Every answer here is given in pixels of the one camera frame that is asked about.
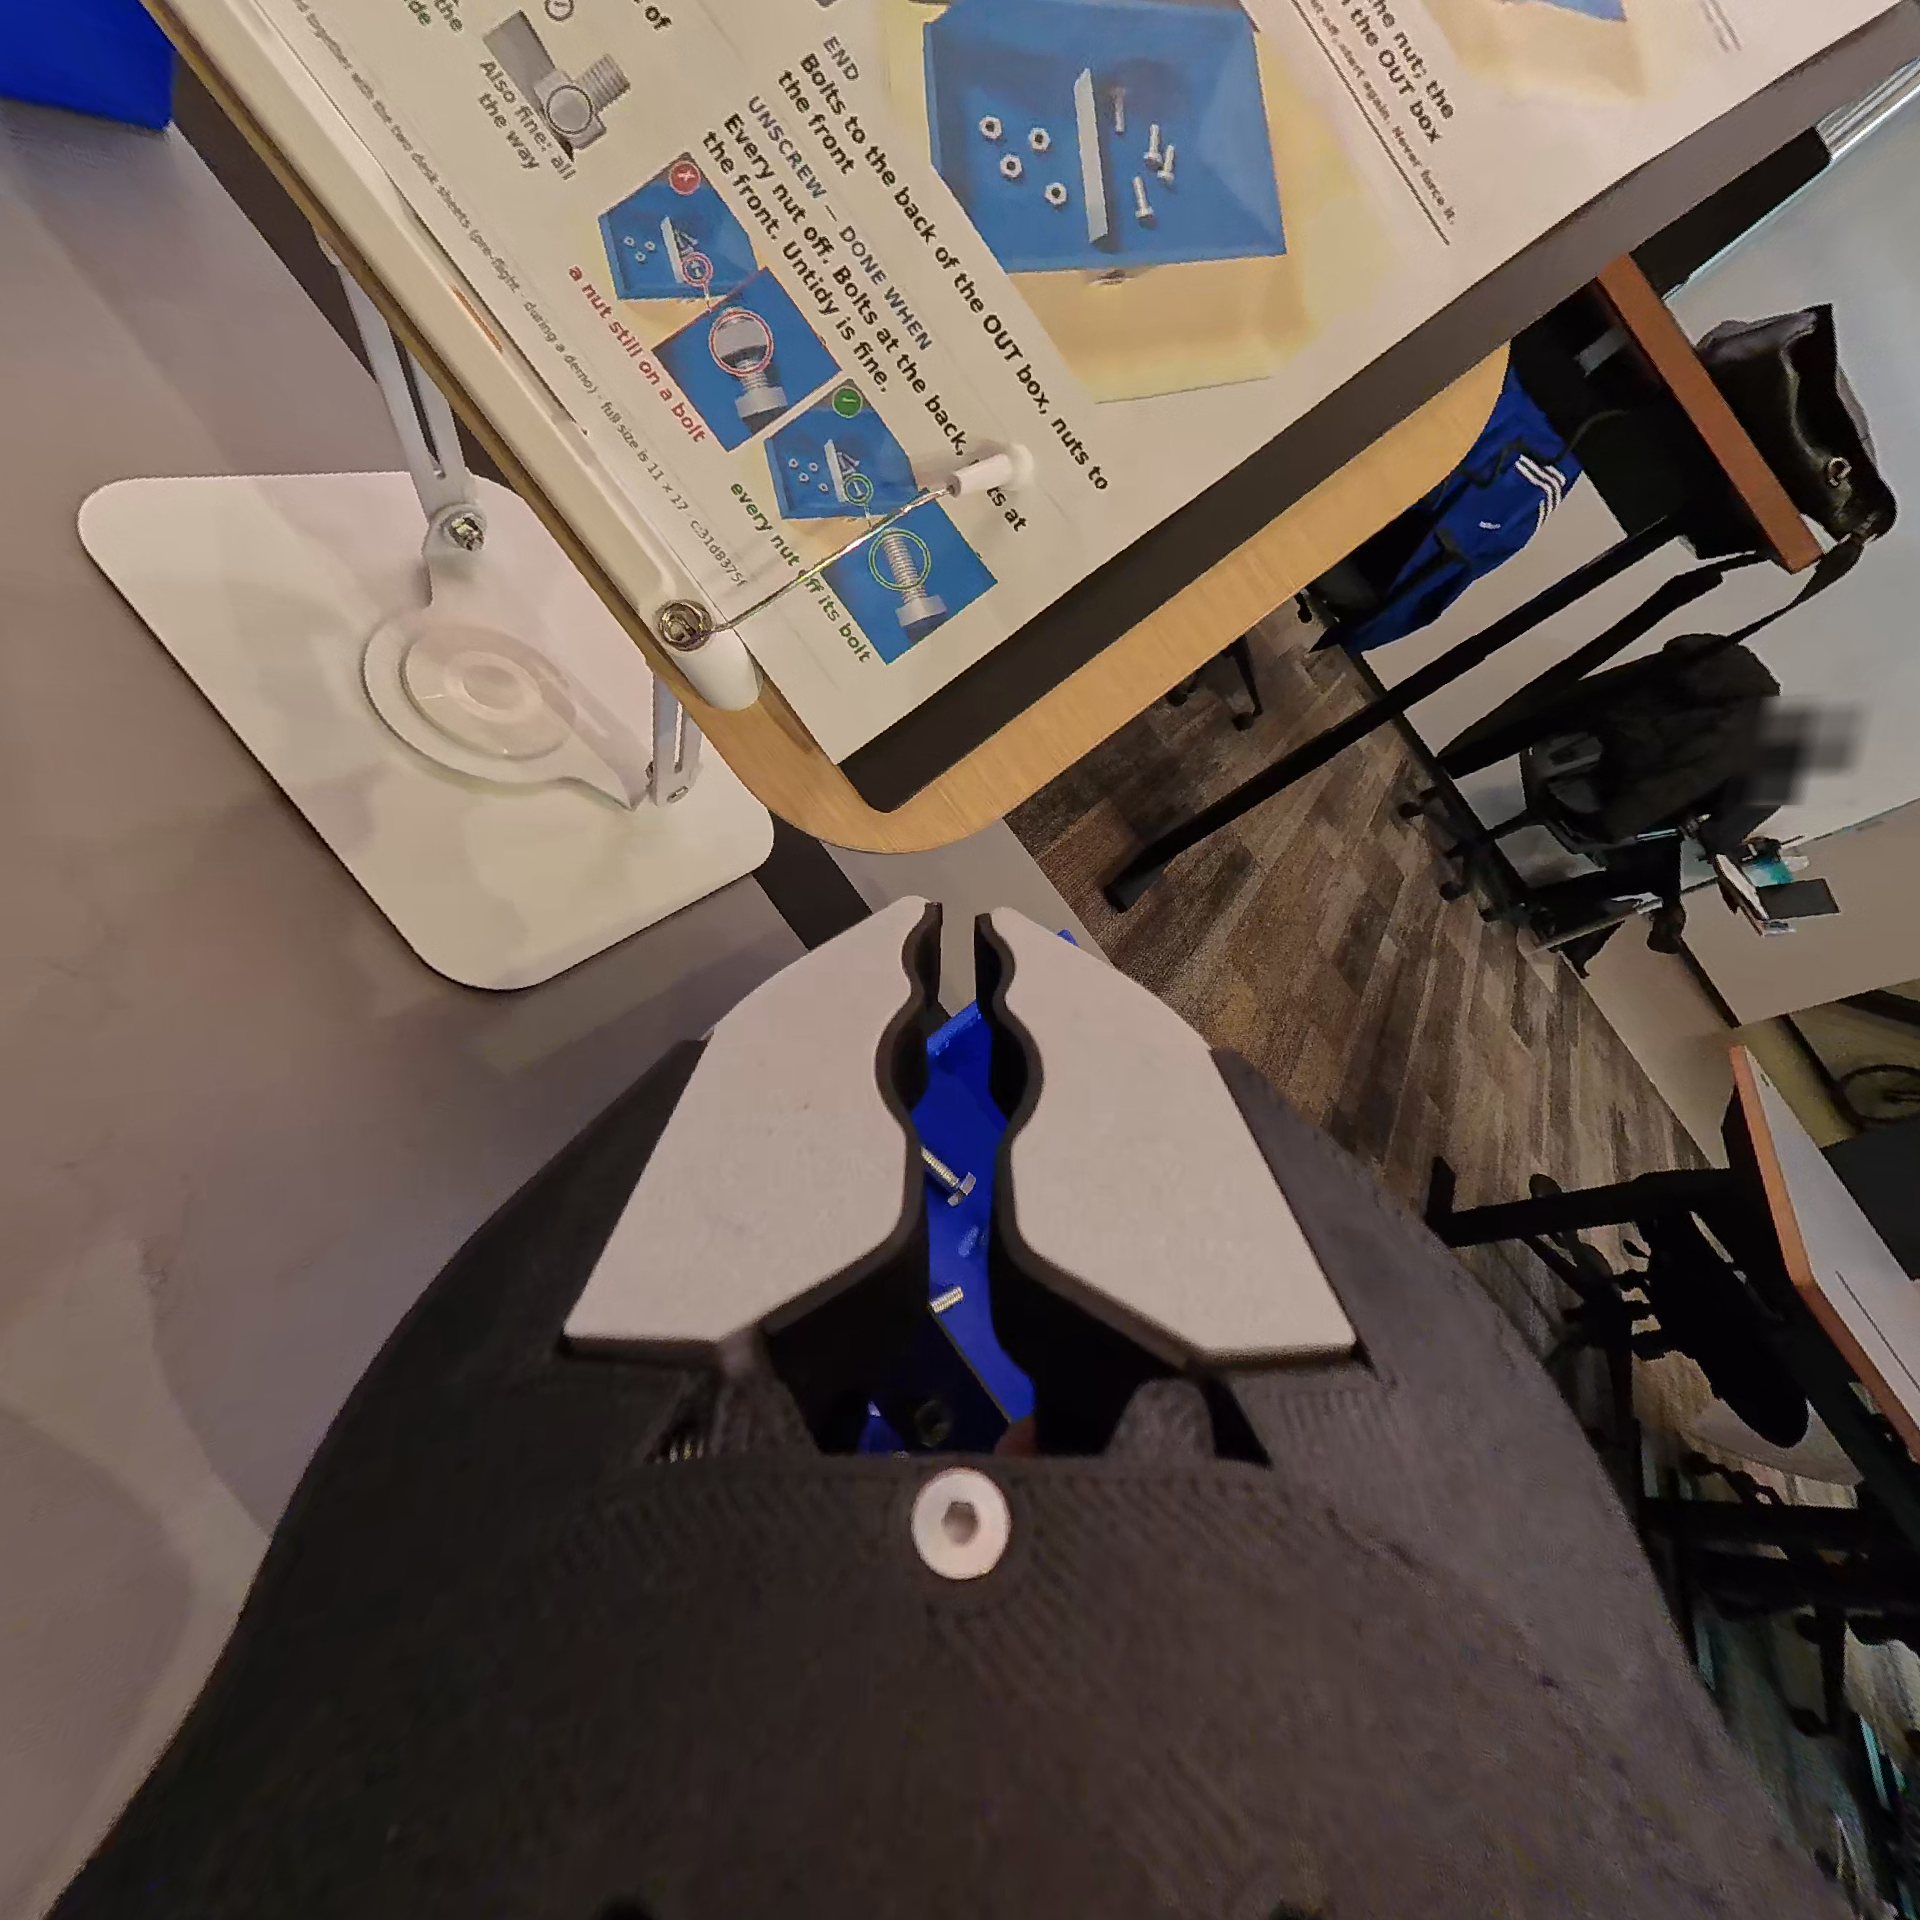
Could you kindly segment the blue plastic bin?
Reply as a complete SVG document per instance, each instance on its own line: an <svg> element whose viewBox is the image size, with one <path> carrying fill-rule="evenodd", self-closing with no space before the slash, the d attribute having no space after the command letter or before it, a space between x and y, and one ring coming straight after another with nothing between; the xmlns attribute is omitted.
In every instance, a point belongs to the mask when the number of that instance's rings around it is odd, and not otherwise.
<svg viewBox="0 0 1920 1920"><path fill-rule="evenodd" d="M992 1455L1035 1408L1035 1387L992 1321L992 1200L1005 1117L992 1095L992 1032L976 1003L925 1040L927 1081L911 1112L918 1143L976 1175L970 1199L945 1207L922 1177L927 1299L967 1289L945 1317L927 1306L907 1350L867 1401L855 1442L864 1457Z"/></svg>
<svg viewBox="0 0 1920 1920"><path fill-rule="evenodd" d="M175 48L139 3L2 3L2 96L163 130Z"/></svg>

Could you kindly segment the white table with wooden edge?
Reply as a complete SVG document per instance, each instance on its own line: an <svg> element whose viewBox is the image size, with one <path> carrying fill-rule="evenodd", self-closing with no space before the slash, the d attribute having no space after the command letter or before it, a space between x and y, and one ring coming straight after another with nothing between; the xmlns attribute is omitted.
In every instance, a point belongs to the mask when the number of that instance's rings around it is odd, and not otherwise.
<svg viewBox="0 0 1920 1920"><path fill-rule="evenodd" d="M1499 270L1490 296L1467 299L1471 320L1523 320L1507 344L1507 374L1539 382L1547 415L1570 418L1587 437L1576 457L1590 487L1618 522L1621 538L1592 560L1536 591L1513 614L1488 615L1481 637L1456 640L1433 669L1410 673L1423 688L1411 702L1387 688L1355 715L1321 727L1301 747L1254 771L1229 797L1197 811L1206 835L1192 832L1153 867L1133 855L1105 888L1117 922L1138 930L1168 922L1199 881L1213 879L1213 848L1245 851L1241 823L1270 811L1281 797L1307 789L1342 755L1385 729L1422 731L1457 721L1461 753L1425 758L1447 784L1482 782L1504 760L1485 753L1513 734L1514 702L1547 702L1545 681L1561 657L1575 657L1575 626L1594 615L1603 630L1634 614L1640 599L1664 615L1631 643L1585 665L1592 680L1680 634L1697 609L1710 630L1736 625L1736 609L1769 614L1800 593L1813 569L1763 569L1773 585L1734 593L1726 575L1713 593L1691 591L1674 606L1651 579L1686 579L1707 560L1680 562L1691 531L1734 557L1767 543L1758 512L1736 503L1736 485L1703 425L1672 392L1651 350L1638 344L1599 269L1622 257L1650 291L1685 294L1685 309L1733 318L1733 296L1773 294L1776 304L1840 299L1841 365L1865 385L1863 402L1880 451L1894 462L1903 517L1882 560L1866 562L1866 582L1835 583L1806 609L1782 615L1745 645L1763 654L1790 698L1835 711L1835 729L1855 742L1863 775L1815 775L1813 784L1854 791L1863 801L1813 801L1816 832L1835 832L1905 806L1915 797L1915 401L1898 401L1891 352L1915 352L1915 314L1894 296L1915 298L1915 110L1891 130L1866 141L1851 160L1835 160L1833 141L1816 130L1815 105L1854 110L1865 89L1854 81L1891 83L1891 57L1915 54L1915 5L1898 5L1891 24L1813 62L1806 81L1767 89L1734 112L1730 136L1693 136L1677 158L1651 165L1651 186L1611 191L1598 211L1575 216L1570 235L1552 235L1521 261ZM1813 151L1829 158L1815 169Z"/></svg>
<svg viewBox="0 0 1920 1920"><path fill-rule="evenodd" d="M1461 1209L1454 1170L1435 1159L1423 1222L1450 1249L1613 1227L1651 1249L1647 1231L1696 1224L1734 1270L1745 1303L1734 1328L1786 1371L1863 1488L1915 1542L1915 1278L1749 1048L1730 1045L1730 1070L1720 1169Z"/></svg>

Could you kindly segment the black bag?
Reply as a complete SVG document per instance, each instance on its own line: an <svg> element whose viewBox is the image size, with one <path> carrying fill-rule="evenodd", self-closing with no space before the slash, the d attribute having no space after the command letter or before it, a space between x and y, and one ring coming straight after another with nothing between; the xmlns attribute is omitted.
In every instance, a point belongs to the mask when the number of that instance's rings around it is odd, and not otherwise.
<svg viewBox="0 0 1920 1920"><path fill-rule="evenodd" d="M1696 358L1800 519L1830 538L1800 591L1800 599L1816 598L1898 517L1865 410L1840 368L1833 309L1720 323L1697 338Z"/></svg>

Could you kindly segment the black backpack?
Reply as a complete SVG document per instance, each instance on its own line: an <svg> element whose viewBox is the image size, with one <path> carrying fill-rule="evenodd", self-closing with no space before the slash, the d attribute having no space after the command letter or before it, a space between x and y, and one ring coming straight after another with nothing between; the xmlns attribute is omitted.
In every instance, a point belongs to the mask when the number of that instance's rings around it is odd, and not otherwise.
<svg viewBox="0 0 1920 1920"><path fill-rule="evenodd" d="M1736 854L1786 806L1800 753L1781 683L1741 643L1680 637L1575 688L1567 718L1521 755L1527 826L1590 872L1553 905L1677 899L1689 851Z"/></svg>

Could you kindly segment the white stand base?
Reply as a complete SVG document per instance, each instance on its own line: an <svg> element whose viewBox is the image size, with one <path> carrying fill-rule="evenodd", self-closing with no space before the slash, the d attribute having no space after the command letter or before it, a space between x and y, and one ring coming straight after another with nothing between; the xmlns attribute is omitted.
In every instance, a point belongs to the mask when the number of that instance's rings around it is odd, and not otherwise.
<svg viewBox="0 0 1920 1920"><path fill-rule="evenodd" d="M655 637L639 522L595 467L526 354L496 336L469 280L318 95L255 5L146 3L191 81L185 137L335 331L344 273L423 362L482 471L544 529L630 650L689 706L719 762L776 823L877 855L958 845L1133 723L1175 681L1379 531L1471 447L1499 395L1507 344L1488 345L1490 280L1321 401L1254 457L1253 501L1187 509L871 747L834 765L781 694L723 711Z"/></svg>

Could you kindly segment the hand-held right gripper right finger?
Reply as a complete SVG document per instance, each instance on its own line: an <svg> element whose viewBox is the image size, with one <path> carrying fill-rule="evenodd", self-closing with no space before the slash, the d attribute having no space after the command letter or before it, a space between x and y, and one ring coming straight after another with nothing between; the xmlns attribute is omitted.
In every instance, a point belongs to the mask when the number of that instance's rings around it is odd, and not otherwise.
<svg viewBox="0 0 1920 1920"><path fill-rule="evenodd" d="M1238 1376L1360 1355L1213 1049L1064 938L976 920L976 1009L1003 1129L992 1327L1043 1457L1096 1457L1150 1385L1187 1385L1211 1450L1258 1457Z"/></svg>

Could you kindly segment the smartphone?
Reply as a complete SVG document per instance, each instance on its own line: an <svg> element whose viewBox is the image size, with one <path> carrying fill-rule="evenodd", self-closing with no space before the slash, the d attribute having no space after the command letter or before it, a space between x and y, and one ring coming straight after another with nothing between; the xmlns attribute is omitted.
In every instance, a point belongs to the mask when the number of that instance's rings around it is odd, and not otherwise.
<svg viewBox="0 0 1920 1920"><path fill-rule="evenodd" d="M1773 841L1711 855L1711 877L1723 903L1761 938L1840 913L1830 885L1808 877L1808 858Z"/></svg>

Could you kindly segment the printed instruction sheet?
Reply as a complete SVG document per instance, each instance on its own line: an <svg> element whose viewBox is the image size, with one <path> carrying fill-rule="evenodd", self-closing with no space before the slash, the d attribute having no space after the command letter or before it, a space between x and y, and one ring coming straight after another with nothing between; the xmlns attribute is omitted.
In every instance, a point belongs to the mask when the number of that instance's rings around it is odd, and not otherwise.
<svg viewBox="0 0 1920 1920"><path fill-rule="evenodd" d="M1894 5L150 5L699 688L826 762Z"/></svg>

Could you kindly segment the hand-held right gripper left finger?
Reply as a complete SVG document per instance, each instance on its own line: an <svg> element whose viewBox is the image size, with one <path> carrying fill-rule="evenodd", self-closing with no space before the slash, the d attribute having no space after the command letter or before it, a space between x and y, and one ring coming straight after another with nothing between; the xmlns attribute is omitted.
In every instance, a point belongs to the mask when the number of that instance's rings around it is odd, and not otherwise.
<svg viewBox="0 0 1920 1920"><path fill-rule="evenodd" d="M913 1107L944 911L905 897L727 1014L561 1327L573 1354L763 1365L850 1455L927 1321Z"/></svg>

